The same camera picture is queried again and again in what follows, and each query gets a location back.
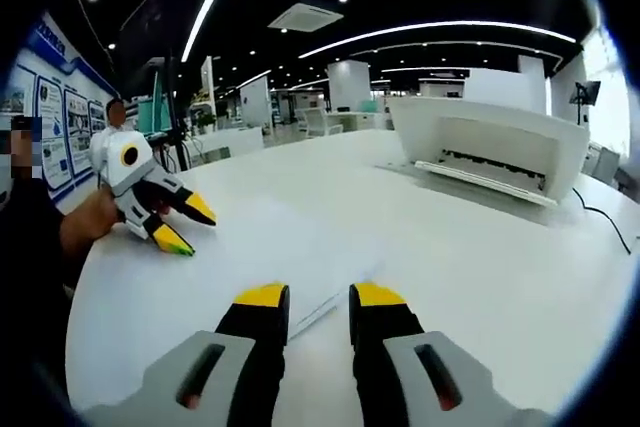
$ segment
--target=display board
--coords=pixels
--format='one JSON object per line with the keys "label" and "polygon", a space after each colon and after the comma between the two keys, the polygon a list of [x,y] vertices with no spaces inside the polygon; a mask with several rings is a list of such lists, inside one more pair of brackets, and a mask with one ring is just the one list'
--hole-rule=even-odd
{"label": "display board", "polygon": [[105,106],[114,96],[45,13],[18,54],[0,115],[42,119],[42,176],[54,201],[80,194],[93,177],[89,142],[106,127]]}

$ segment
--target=white printer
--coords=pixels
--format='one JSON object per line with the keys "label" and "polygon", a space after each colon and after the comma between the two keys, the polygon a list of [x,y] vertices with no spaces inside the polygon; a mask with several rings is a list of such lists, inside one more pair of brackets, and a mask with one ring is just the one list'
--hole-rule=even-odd
{"label": "white printer", "polygon": [[557,205],[578,176],[589,131],[555,117],[464,99],[388,99],[416,167],[541,205]]}

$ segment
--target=yellow tip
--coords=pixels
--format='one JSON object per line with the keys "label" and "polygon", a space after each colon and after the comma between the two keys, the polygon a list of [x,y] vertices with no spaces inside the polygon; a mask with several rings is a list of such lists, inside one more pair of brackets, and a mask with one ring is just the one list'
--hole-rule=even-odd
{"label": "yellow tip", "polygon": [[234,299],[233,303],[260,307],[277,307],[280,304],[280,294],[285,287],[285,284],[274,282],[273,284],[263,285],[256,289],[245,290]]}
{"label": "yellow tip", "polygon": [[187,242],[180,237],[167,224],[162,224],[158,230],[153,233],[153,239],[160,249],[165,252],[180,255],[193,255],[194,250]]}
{"label": "yellow tip", "polygon": [[406,302],[393,290],[372,283],[354,284],[362,307],[372,305],[398,305]]}
{"label": "yellow tip", "polygon": [[191,194],[185,203],[188,206],[196,209],[198,212],[200,212],[202,215],[212,220],[213,222],[216,221],[216,214],[211,211],[207,204],[205,204],[204,200],[202,200],[202,197],[200,197],[197,193],[194,192],[193,194]]}

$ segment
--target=black ceiling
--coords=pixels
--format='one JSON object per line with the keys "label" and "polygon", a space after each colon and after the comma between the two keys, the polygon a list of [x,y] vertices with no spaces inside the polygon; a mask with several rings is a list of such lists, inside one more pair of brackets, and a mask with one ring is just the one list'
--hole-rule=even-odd
{"label": "black ceiling", "polygon": [[[513,48],[488,45],[499,42],[525,46],[560,56],[564,62],[579,51],[579,44],[569,44],[552,37],[530,32],[494,27],[439,27],[417,29],[373,37],[325,52],[306,59],[298,56],[312,49],[348,37],[375,30],[407,24],[443,20],[492,20],[512,22],[559,32],[581,40],[590,29],[590,22],[582,0],[349,0],[340,4],[337,0],[313,0],[325,8],[335,10],[344,18],[312,33],[269,29],[267,25],[287,8],[301,0],[216,0],[204,22],[194,48],[186,64],[181,64],[183,74],[179,79],[179,97],[188,98],[200,87],[199,68],[205,55],[220,56],[214,63],[214,82],[223,90],[273,69],[272,86],[281,88],[317,80],[324,76],[327,63],[335,58],[347,58],[358,52],[380,49],[355,56],[371,64],[371,78],[402,77],[403,79],[427,77],[428,72],[409,74],[382,73],[381,70],[399,67],[461,66],[489,67],[505,70],[517,69],[517,55],[540,56],[545,60],[548,74],[558,65],[558,58],[543,53],[521,51]],[[118,41],[119,28],[142,0],[84,1],[98,37],[103,45]],[[173,46],[178,57],[202,0],[181,0],[183,14],[172,21],[180,24],[182,35]],[[55,0],[52,15],[78,50],[107,76],[111,67],[82,18],[77,0]],[[442,41],[472,41],[467,44],[430,44]],[[484,42],[478,46],[476,41]],[[392,49],[389,46],[414,44]],[[112,52],[118,70],[118,49]]]}

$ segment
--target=poster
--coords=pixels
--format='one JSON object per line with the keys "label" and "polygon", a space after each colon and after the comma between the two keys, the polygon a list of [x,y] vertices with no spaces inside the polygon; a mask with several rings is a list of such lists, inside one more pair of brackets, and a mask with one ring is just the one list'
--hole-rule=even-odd
{"label": "poster", "polygon": [[38,112],[42,119],[42,169],[49,188],[55,191],[71,180],[64,138],[62,89],[38,77],[37,91]]}
{"label": "poster", "polygon": [[107,127],[105,110],[102,104],[96,100],[89,101],[89,118],[91,119],[91,132],[102,132]]}
{"label": "poster", "polygon": [[71,166],[77,176],[91,168],[89,155],[89,143],[91,141],[89,106],[87,105],[87,99],[70,90],[65,90],[64,97]]}
{"label": "poster", "polygon": [[3,92],[0,103],[1,115],[33,115],[33,84],[35,74],[21,66],[11,72],[9,82]]}

